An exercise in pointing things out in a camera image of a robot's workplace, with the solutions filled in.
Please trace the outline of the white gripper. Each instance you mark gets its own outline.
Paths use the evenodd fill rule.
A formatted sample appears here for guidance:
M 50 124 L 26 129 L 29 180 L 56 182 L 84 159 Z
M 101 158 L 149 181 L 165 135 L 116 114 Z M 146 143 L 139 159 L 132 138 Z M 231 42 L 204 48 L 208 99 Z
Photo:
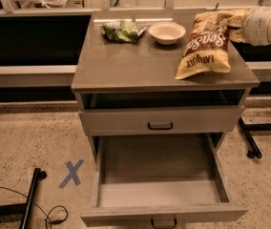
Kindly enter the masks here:
M 269 44 L 267 31 L 271 19 L 271 8 L 260 7 L 251 9 L 243 23 L 243 34 L 252 46 L 266 46 Z

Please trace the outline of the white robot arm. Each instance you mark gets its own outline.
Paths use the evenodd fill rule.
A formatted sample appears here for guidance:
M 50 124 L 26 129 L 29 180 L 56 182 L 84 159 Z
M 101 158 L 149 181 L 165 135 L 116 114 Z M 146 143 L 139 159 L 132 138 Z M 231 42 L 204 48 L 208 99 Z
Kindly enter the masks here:
M 243 35 L 252 46 L 271 45 L 271 7 L 250 10 L 243 23 Z

